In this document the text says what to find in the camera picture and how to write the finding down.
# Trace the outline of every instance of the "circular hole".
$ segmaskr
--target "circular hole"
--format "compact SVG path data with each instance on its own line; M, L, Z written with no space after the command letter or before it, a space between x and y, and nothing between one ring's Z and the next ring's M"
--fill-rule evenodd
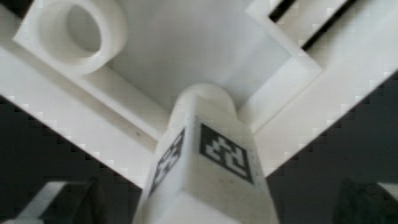
M81 64L99 50L99 28L84 9L72 3L45 7L38 23L42 46L67 64Z
M76 5L70 7L65 24L74 43L86 51L95 52L100 46L99 28L88 12Z

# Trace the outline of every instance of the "dark gap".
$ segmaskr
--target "dark gap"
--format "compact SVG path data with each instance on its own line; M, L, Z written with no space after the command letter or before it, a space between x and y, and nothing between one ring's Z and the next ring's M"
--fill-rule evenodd
M24 17L31 2L33 0L0 0L0 4L4 6L4 8L19 18Z
M283 0L278 3L276 8L273 9L273 11L269 13L269 20L273 21L273 23L278 21L292 3L294 3L294 0Z
M339 20L342 14L346 13L349 7L353 6L353 3L356 2L356 0L347 0L339 8L339 10L335 11L326 23L323 24L319 30L315 31L312 37L307 40L307 43L301 46L301 50L307 51L307 49L312 47L314 42L317 41L321 35L324 34L324 32L328 31L335 21Z

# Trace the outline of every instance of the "qr-like tag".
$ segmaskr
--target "qr-like tag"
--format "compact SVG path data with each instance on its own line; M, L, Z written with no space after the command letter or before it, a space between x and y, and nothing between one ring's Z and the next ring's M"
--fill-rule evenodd
M230 173L253 184L248 152L203 124L200 124L198 152Z
M168 147L164 154L161 156L161 159L157 161L148 195L152 194L152 192L156 190L156 187L163 181L164 175L170 172L170 169L172 169L177 159L180 157L182 136L184 136L184 130L180 131L180 133L175 137L175 140L170 144L170 147Z

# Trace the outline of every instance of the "white plastic surface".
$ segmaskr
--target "white plastic surface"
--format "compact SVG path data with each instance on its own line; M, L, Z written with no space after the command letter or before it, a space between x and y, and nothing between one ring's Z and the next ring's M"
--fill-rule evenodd
M86 51L70 38L67 17L72 6L90 13L97 24L100 44L95 52ZM113 1L40 0L31 3L13 40L60 73L84 75L118 53L125 35L125 19Z
M141 187L156 142L12 42L19 22L0 6L0 94Z
M132 223L276 224L251 132L225 112L230 99L214 86L195 85L177 102Z
M19 20L1 7L0 17L0 94L141 187L156 142L147 138L143 129L136 128L136 123L129 122L109 109L111 106L93 99L83 88L67 81L12 43ZM282 110L271 113L271 120L255 125L264 176L305 147L395 71L395 21L394 0L356 2L353 10L308 51L323 67L321 75L305 91L298 95L289 93L296 98ZM108 87L104 90L116 89L111 85L102 87ZM250 107L248 111L259 117L262 116L257 112L262 110L266 113L266 108L271 109L267 102L280 103L276 97L285 97L276 89L273 88L273 94L262 94L262 98L251 101L255 107ZM111 96L109 93L111 91L104 91L104 96ZM109 97L108 103L116 103L115 99L115 96Z
M100 5L102 1L84 0L83 2L95 4L79 8L70 8L74 2L63 6L56 4L56 7L65 8L60 10L63 12L60 20L47 20L44 23L38 21L40 14L44 15L54 6L44 4L40 7L35 2L28 11L13 39L49 65L58 58L45 57L49 56L45 44L35 44L44 41L44 36L36 36L35 33L38 27L61 25L60 34L61 38L67 37L70 45L86 45L90 40L97 42L100 39L99 46L102 46L102 30L109 23L122 24L120 16L109 20L108 14L102 18L109 21L100 24L93 9L106 7ZM244 13L246 3L241 0L170 0L161 4L152 0L104 2L118 3L122 8L116 14L124 14L127 21L125 48L108 65L84 76L76 76L70 74L72 70L60 69L67 79L154 139L164 131L175 96L182 89L200 82L225 88L234 104L244 110L243 120L250 122L250 126L260 126L319 72L315 63L289 43L267 18L251 19ZM275 74L291 61L305 72L298 75L287 73L282 76L299 81L273 83L276 82ZM271 90L264 88L275 84L276 88ZM271 96L276 103L257 108L259 105L253 106L248 103L251 97L257 96L266 99ZM257 116L251 117L257 109L266 110L266 113L260 113L260 119Z

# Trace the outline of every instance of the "white structure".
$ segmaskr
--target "white structure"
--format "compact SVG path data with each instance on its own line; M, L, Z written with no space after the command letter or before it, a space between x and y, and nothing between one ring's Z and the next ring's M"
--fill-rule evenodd
M47 7L54 7L38 7L40 2L35 1L28 14L44 14ZM92 10L106 1L83 2L93 2L88 6L93 8L84 8L93 15ZM0 8L0 94L140 187L166 130L170 105L188 85L212 82L230 92L237 118L255 134L266 176L395 71L392 0L356 2L307 53L298 48L299 35L291 35L294 26L283 24L278 29L267 20L276 0L267 3L266 0L251 4L237 0L173 0L157 4L150 0L115 0L127 21L125 47L109 63L84 75L52 70L51 61L38 57L36 51L28 52L15 44L15 34L22 35L22 30L33 33L38 23L29 26L24 20L19 24ZM324 13L335 5L324 3L310 8L301 4L308 12ZM294 11L301 6L287 11L289 18L301 14ZM86 12L70 9L77 16L68 18L74 25L68 24L67 35L79 43L100 39L102 25L111 24L111 21L97 24L99 35L83 32L90 30L90 20L76 21L84 21ZM323 17L312 18L321 23ZM310 16L283 21L312 23ZM271 55L276 61L266 64L259 59ZM227 82L235 79L241 79L241 91Z
M216 86L180 93L134 224L276 224L251 131Z

